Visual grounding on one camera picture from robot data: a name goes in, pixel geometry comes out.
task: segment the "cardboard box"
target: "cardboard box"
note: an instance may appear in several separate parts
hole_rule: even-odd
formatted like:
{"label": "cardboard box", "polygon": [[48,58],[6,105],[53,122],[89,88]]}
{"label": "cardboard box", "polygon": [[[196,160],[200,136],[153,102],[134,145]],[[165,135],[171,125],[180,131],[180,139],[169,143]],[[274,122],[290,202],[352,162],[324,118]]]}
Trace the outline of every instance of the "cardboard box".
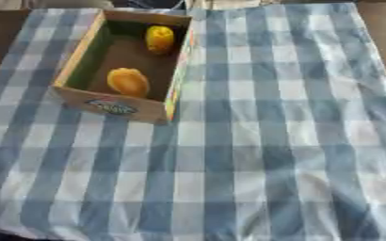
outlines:
{"label": "cardboard box", "polygon": [[[171,121],[194,36],[191,18],[164,14],[102,10],[56,77],[52,88],[68,104],[131,120]],[[170,53],[148,51],[144,35],[151,25],[169,26],[175,35]],[[136,68],[149,80],[147,99],[123,96],[106,83],[108,72]]]}

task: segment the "yellow fruit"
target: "yellow fruit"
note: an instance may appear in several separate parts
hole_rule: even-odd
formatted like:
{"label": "yellow fruit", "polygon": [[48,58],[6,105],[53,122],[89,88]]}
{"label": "yellow fruit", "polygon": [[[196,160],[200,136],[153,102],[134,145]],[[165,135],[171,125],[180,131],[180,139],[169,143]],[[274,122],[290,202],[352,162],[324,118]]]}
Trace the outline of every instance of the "yellow fruit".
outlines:
{"label": "yellow fruit", "polygon": [[136,69],[119,68],[108,73],[108,85],[123,95],[144,98],[149,92],[148,79]]}
{"label": "yellow fruit", "polygon": [[174,32],[167,26],[151,26],[145,36],[149,51],[157,55],[169,52],[174,44]]}

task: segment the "lemon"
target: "lemon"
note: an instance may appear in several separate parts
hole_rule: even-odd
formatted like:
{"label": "lemon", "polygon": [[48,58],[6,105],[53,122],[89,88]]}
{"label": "lemon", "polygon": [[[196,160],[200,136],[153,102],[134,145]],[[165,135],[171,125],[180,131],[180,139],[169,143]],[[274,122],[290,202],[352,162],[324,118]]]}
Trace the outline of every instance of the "lemon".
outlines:
{"label": "lemon", "polygon": [[174,44],[174,32],[167,26],[151,26],[145,36],[148,50],[157,55],[168,53]]}
{"label": "lemon", "polygon": [[112,70],[106,82],[112,89],[127,96],[144,98],[149,92],[148,79],[137,69]]}

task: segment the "blue checkered tablecloth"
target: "blue checkered tablecloth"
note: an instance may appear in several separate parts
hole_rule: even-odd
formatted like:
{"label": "blue checkered tablecloth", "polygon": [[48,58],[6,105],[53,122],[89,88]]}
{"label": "blue checkered tablecloth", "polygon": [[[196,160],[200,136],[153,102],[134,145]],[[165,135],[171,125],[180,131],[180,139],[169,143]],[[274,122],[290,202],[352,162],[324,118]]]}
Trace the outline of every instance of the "blue checkered tablecloth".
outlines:
{"label": "blue checkered tablecloth", "polygon": [[386,241],[386,71],[354,4],[195,9],[171,125],[48,91],[96,11],[34,10],[0,66],[0,231]]}

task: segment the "box label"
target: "box label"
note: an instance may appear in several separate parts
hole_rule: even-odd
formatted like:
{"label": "box label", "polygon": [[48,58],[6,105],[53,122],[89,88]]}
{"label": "box label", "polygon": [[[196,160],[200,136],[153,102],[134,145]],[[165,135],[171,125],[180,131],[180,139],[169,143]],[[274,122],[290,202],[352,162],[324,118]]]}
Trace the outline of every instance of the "box label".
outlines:
{"label": "box label", "polygon": [[137,110],[122,101],[111,101],[104,99],[94,99],[86,101],[86,104],[91,104],[97,108],[113,115],[131,115]]}

